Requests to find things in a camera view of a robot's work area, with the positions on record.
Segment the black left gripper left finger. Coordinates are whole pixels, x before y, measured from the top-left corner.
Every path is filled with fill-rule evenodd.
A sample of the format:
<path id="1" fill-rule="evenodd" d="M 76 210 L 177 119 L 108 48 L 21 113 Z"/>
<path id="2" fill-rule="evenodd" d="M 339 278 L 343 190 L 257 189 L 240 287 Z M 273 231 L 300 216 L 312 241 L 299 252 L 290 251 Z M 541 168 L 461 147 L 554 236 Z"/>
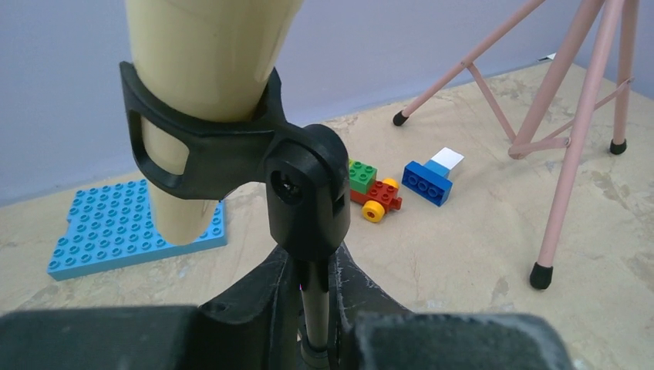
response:
<path id="1" fill-rule="evenodd" d="M 3 369 L 292 369 L 297 283 L 276 247 L 199 305 L 15 311 L 1 319 Z"/>

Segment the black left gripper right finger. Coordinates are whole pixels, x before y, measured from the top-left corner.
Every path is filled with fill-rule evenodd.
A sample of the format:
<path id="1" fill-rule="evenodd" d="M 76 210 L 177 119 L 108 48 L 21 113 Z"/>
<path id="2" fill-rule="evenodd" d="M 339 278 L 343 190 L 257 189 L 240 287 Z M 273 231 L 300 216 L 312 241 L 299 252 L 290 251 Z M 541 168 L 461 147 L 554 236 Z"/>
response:
<path id="1" fill-rule="evenodd" d="M 329 265 L 333 369 L 572 369 L 543 318 L 417 313 L 390 297 L 342 244 Z"/>

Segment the beige toy microphone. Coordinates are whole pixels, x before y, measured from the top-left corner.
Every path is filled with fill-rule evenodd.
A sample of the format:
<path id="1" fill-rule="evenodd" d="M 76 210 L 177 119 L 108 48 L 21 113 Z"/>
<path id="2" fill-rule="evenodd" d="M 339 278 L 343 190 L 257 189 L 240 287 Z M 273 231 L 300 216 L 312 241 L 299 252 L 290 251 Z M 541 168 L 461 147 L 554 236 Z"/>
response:
<path id="1" fill-rule="evenodd" d="M 160 101 L 216 123 L 249 120 L 304 1 L 125 1 L 133 64 Z M 141 119 L 145 153 L 181 175 L 189 149 Z M 170 244 L 206 230 L 217 201 L 149 190 L 153 223 Z"/>

